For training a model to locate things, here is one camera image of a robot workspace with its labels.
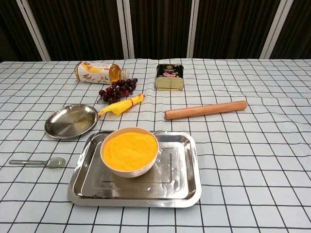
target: stainless steel tray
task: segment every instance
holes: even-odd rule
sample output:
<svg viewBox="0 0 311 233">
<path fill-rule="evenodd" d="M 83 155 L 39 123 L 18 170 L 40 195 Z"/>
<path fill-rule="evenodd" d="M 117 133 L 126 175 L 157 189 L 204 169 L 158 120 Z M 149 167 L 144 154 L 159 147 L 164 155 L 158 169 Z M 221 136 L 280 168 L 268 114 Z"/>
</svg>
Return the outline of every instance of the stainless steel tray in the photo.
<svg viewBox="0 0 311 233">
<path fill-rule="evenodd" d="M 202 193 L 194 139 L 186 133 L 154 133 L 163 152 L 153 167 L 136 178 L 118 177 L 100 158 L 111 132 L 92 135 L 80 155 L 68 186 L 77 205 L 189 207 Z"/>
</svg>

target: checkered tablecloth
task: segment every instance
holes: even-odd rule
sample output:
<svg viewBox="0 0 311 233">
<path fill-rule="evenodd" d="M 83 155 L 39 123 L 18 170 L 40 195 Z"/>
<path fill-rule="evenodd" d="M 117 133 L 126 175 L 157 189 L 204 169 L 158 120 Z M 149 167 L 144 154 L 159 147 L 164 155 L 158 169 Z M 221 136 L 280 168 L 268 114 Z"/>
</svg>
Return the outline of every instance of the checkered tablecloth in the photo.
<svg viewBox="0 0 311 233">
<path fill-rule="evenodd" d="M 73 140 L 45 134 L 45 120 L 73 103 L 94 106 L 106 86 L 79 83 L 77 62 L 0 64 L 0 233 L 311 232 L 311 60 L 117 60 L 138 78 L 141 105 L 108 113 Z M 182 64 L 185 88 L 157 91 L 158 63 Z M 165 121 L 164 111 L 247 100 L 245 111 Z M 67 186 L 87 138 L 138 126 L 189 133 L 202 196 L 186 209 L 81 207 Z M 10 159 L 63 157 L 65 168 Z"/>
</svg>

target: clear plastic spoon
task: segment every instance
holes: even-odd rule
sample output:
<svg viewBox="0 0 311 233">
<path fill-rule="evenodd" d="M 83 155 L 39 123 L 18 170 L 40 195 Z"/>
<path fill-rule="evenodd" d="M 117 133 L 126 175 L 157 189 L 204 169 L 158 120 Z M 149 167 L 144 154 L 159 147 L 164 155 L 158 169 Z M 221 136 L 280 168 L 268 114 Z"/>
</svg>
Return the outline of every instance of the clear plastic spoon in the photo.
<svg viewBox="0 0 311 233">
<path fill-rule="evenodd" d="M 47 168 L 63 167 L 66 160 L 60 157 L 51 158 L 47 161 L 41 160 L 10 160 L 9 164 L 13 165 L 44 165 Z"/>
</svg>

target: wooden rolling pin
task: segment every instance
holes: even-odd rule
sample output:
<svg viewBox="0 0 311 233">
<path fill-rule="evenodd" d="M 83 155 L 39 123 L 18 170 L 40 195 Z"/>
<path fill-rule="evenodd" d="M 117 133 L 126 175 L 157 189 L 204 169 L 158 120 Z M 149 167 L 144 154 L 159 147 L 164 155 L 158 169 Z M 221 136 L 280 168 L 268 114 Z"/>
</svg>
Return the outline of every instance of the wooden rolling pin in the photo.
<svg viewBox="0 0 311 233">
<path fill-rule="evenodd" d="M 243 110 L 246 107 L 247 107 L 247 102 L 242 100 L 242 101 L 229 102 L 229 103 L 203 105 L 203 106 L 191 107 L 191 108 L 180 108 L 180 109 L 165 111 L 165 119 L 172 120 L 172 119 L 179 119 L 179 118 L 186 118 L 186 117 L 209 115 L 209 114 L 215 114 L 215 113 L 225 113 L 225 112 Z"/>
</svg>

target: white bowl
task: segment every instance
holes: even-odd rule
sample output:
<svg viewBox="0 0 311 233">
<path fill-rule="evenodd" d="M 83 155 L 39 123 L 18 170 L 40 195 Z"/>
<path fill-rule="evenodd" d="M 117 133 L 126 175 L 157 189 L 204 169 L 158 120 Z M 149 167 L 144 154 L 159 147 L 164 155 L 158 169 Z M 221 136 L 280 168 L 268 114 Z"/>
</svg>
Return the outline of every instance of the white bowl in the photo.
<svg viewBox="0 0 311 233">
<path fill-rule="evenodd" d="M 155 157 L 153 158 L 153 160 L 147 164 L 146 166 L 143 166 L 139 169 L 136 170 L 132 170 L 132 171 L 121 171 L 121 170 L 116 170 L 112 167 L 110 167 L 108 164 L 105 163 L 104 161 L 104 148 L 105 145 L 107 144 L 107 142 L 112 139 L 115 136 L 118 136 L 121 133 L 128 133 L 128 132 L 136 132 L 136 133 L 143 133 L 143 134 L 149 134 L 151 135 L 155 141 L 156 141 L 156 145 L 157 145 L 157 152 L 155 154 Z M 101 159 L 102 162 L 116 175 L 121 176 L 121 177 L 125 177 L 125 178 L 133 178 L 133 177 L 137 177 L 137 176 L 141 176 L 142 174 L 145 174 L 147 171 L 149 171 L 149 169 L 153 166 L 153 164 L 156 161 L 156 157 L 158 155 L 158 151 L 159 151 L 159 142 L 157 141 L 156 137 L 149 132 L 148 130 L 144 130 L 142 128 L 138 128 L 138 127 L 129 127 L 129 128 L 123 128 L 123 129 L 119 129 L 114 131 L 113 133 L 111 133 L 102 143 L 101 146 Z"/>
</svg>

